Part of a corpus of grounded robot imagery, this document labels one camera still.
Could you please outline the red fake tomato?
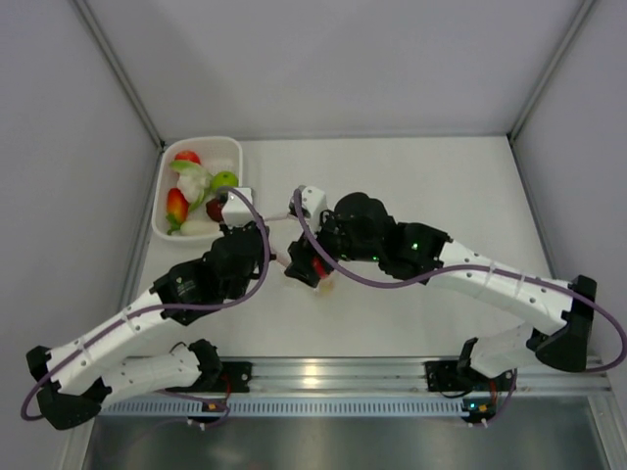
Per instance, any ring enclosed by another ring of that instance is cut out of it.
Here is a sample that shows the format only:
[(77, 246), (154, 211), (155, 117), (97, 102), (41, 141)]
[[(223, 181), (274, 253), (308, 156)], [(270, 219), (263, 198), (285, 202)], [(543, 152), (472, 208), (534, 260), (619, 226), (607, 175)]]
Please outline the red fake tomato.
[(174, 159), (176, 161), (185, 161), (185, 162), (190, 162), (193, 163), (195, 165), (199, 165), (201, 163), (201, 160), (199, 158), (199, 156), (193, 152), (193, 151), (189, 151), (189, 150), (184, 150), (181, 152), (178, 152)]
[(318, 257), (313, 258), (312, 267), (313, 271), (320, 279), (324, 279), (329, 275), (329, 271), (325, 268), (324, 262)]

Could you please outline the purple fake eggplant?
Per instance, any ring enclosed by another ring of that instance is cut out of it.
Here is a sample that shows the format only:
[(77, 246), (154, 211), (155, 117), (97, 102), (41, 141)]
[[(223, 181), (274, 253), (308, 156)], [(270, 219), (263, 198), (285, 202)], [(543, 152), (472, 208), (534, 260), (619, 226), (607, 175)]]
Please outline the purple fake eggplant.
[(206, 202), (205, 209), (206, 214), (210, 218), (210, 220), (222, 223), (223, 215), (222, 215), (223, 202), (219, 198), (213, 198)]

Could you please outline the green fake apple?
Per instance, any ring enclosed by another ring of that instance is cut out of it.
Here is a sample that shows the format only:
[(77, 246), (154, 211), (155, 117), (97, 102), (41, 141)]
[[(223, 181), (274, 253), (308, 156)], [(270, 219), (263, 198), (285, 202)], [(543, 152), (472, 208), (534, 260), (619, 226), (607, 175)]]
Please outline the green fake apple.
[(238, 187), (239, 178), (231, 171), (220, 171), (216, 173), (211, 181), (210, 189), (216, 192), (220, 187)]

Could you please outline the white fake radish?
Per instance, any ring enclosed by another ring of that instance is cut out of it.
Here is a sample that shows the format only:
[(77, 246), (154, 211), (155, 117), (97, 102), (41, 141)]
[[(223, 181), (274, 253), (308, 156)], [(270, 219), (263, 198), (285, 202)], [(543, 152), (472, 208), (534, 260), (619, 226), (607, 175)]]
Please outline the white fake radish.
[(167, 216), (168, 235), (177, 237), (205, 237), (219, 233), (219, 224), (214, 221), (187, 219), (177, 220), (173, 215)]

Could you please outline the green white fake cabbage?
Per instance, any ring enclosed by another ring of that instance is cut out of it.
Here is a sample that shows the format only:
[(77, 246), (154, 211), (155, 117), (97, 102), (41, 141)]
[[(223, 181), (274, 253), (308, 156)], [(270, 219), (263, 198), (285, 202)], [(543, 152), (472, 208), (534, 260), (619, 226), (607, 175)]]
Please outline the green white fake cabbage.
[(189, 203), (189, 210), (196, 210), (211, 193), (213, 175), (201, 164), (185, 161), (174, 160), (169, 167), (177, 174), (176, 188)]

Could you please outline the red orange fake fruit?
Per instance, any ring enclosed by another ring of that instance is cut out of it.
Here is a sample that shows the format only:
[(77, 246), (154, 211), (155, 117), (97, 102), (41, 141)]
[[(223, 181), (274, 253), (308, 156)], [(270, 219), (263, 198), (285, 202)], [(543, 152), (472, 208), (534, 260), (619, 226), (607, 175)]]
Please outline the red orange fake fruit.
[(166, 201), (166, 218), (172, 225), (182, 224), (188, 216), (189, 203), (178, 188), (168, 191)]

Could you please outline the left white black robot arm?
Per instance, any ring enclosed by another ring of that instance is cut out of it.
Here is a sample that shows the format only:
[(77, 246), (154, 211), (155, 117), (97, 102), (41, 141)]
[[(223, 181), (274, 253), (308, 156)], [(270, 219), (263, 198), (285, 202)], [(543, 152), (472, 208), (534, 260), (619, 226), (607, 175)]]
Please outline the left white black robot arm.
[(26, 355), (36, 381), (21, 410), (57, 430), (77, 427), (103, 409), (160, 391), (206, 392), (223, 374), (217, 349), (205, 339), (170, 352), (139, 357), (144, 346), (177, 327), (248, 301), (262, 287), (272, 254), (269, 230), (250, 222), (228, 228), (200, 258), (180, 263), (131, 305), (62, 346), (38, 346)]

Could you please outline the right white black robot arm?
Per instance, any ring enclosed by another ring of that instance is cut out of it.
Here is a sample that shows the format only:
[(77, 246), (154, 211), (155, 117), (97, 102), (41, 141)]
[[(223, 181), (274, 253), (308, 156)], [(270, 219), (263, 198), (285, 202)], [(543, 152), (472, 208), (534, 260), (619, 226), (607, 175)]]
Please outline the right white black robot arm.
[(466, 295), (520, 319), (491, 337), (471, 338), (461, 350), (458, 379), (478, 389), (492, 378), (531, 364), (581, 373), (587, 368), (596, 283), (585, 276), (567, 282), (533, 277), (486, 258), (447, 232), (400, 222), (381, 201), (363, 192), (333, 208), (309, 186), (297, 189), (289, 211), (303, 233), (288, 248), (288, 277), (314, 288), (345, 261), (371, 262), (392, 282), (350, 277), (378, 289), (421, 284)]

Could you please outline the white perforated plastic basket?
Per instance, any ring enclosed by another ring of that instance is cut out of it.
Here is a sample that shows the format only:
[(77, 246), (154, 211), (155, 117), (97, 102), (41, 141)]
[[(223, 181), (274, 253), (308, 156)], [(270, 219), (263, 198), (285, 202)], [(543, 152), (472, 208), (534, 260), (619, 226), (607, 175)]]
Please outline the white perforated plastic basket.
[(241, 186), (243, 150), (231, 137), (178, 140), (165, 151), (152, 210), (156, 236), (177, 245), (209, 244), (221, 235), (219, 216), (207, 204), (217, 203), (220, 186)]

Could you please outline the aluminium mounting rail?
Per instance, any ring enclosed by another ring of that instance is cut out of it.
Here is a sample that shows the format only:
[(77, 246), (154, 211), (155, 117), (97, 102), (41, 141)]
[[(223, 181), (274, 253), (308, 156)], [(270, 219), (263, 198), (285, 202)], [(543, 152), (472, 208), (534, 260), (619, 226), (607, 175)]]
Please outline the aluminium mounting rail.
[[(252, 364), (249, 386), (266, 395), (418, 395), (426, 396), (423, 357), (246, 357)], [(607, 374), (571, 374), (545, 365), (523, 367), (515, 391), (528, 397), (607, 396), (612, 387)]]

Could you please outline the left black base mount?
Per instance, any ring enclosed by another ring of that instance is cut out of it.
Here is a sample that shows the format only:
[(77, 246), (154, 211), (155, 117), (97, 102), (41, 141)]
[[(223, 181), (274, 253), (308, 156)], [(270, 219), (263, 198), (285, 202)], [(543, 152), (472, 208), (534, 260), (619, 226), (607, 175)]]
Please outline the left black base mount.
[(252, 380), (253, 363), (249, 361), (227, 361), (222, 372), (210, 387), (201, 389), (203, 393), (248, 394)]

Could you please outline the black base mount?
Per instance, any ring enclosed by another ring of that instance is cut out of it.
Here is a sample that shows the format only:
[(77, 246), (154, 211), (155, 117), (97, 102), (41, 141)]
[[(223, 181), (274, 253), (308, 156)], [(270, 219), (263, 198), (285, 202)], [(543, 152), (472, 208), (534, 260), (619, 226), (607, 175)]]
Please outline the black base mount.
[(201, 389), (203, 393), (248, 394), (252, 380), (253, 363), (249, 361), (227, 361), (222, 372), (210, 387)]
[(458, 376), (455, 360), (432, 360), (424, 363), (427, 389), (432, 393), (462, 393), (467, 386)]

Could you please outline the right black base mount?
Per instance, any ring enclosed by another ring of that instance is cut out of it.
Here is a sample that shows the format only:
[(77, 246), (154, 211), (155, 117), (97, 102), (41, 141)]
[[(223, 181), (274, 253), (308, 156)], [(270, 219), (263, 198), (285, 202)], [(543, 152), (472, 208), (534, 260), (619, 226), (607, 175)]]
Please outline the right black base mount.
[(432, 360), (424, 363), (427, 389), (432, 393), (462, 393), (467, 386), (458, 376), (455, 360)]

